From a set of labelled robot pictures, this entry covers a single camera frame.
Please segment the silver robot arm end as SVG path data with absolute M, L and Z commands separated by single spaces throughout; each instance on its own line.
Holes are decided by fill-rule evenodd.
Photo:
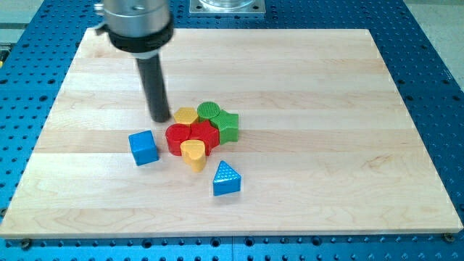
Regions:
M 158 55 L 174 34 L 167 0 L 101 0 L 94 5 L 103 21 L 97 33 L 107 33 L 111 44 L 137 59 Z

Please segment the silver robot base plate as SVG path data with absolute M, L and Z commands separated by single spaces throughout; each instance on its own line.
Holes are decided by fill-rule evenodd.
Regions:
M 190 0 L 189 13 L 209 14 L 265 14 L 265 0 Z

